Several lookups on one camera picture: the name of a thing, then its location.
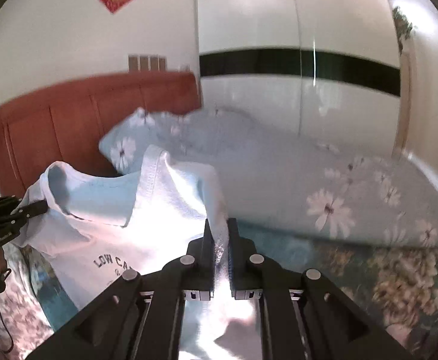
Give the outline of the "white printed t-shirt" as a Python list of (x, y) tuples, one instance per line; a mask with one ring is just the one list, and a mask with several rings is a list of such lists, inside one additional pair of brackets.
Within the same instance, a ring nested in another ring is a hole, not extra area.
[(214, 294), (186, 307), (182, 359), (259, 359), (255, 306), (236, 301), (229, 286), (227, 210), (212, 166), (180, 162), (150, 146), (141, 169), (105, 178), (52, 163), (23, 197), (46, 201), (15, 244), (31, 246), (51, 265), (78, 309), (125, 270), (161, 270), (210, 229), (215, 243)]

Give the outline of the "teal floral bed sheet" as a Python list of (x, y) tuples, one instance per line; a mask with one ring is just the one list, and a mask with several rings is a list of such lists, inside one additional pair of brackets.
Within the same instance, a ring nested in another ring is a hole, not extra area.
[[(409, 359), (438, 359), (438, 249), (362, 248), (237, 227), (259, 254), (283, 268), (319, 270), (406, 349)], [(236, 301), (254, 304), (260, 335), (257, 302)]]

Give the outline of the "floral nightstand cloth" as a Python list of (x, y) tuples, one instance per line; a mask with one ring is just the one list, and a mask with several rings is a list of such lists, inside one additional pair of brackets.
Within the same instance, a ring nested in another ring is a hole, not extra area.
[(7, 244), (4, 252), (11, 273), (0, 294), (0, 349), (12, 349), (6, 355), (9, 359), (25, 359), (53, 334), (53, 329), (32, 294), (20, 249)]

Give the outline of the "red wooden headboard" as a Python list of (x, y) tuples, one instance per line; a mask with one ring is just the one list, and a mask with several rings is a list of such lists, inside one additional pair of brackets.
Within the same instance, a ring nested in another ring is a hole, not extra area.
[(200, 108), (192, 72), (123, 72), (70, 80), (0, 105), (0, 194), (21, 197), (55, 161), (115, 176), (98, 150), (115, 125), (141, 107), (183, 115)]

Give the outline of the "blue floral duvet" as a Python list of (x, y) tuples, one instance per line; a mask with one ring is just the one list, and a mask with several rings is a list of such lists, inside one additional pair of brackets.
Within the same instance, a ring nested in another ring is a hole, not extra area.
[(117, 172), (157, 146), (208, 164), (232, 217), (283, 232), (378, 245), (438, 247), (438, 192), (410, 162), (295, 136), (239, 111), (137, 109), (98, 144)]

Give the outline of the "white wardrobe with black stripe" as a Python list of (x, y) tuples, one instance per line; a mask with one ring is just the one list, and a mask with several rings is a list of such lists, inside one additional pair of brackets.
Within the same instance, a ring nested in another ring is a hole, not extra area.
[(400, 54), (388, 0), (197, 0), (205, 107), (388, 156)]

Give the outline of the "green hanging plant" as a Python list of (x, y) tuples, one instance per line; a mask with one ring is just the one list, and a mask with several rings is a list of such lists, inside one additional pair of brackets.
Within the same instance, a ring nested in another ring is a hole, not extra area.
[(403, 14), (399, 7), (394, 7), (392, 10), (392, 17), (395, 24), (395, 32), (398, 41), (399, 51), (402, 53), (404, 49), (404, 42), (410, 39), (413, 31), (413, 25)]

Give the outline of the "wall switch panel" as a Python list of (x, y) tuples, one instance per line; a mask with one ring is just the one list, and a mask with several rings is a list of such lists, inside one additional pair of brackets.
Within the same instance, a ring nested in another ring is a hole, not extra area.
[(128, 55), (130, 72), (164, 72), (167, 70), (167, 59), (159, 55)]

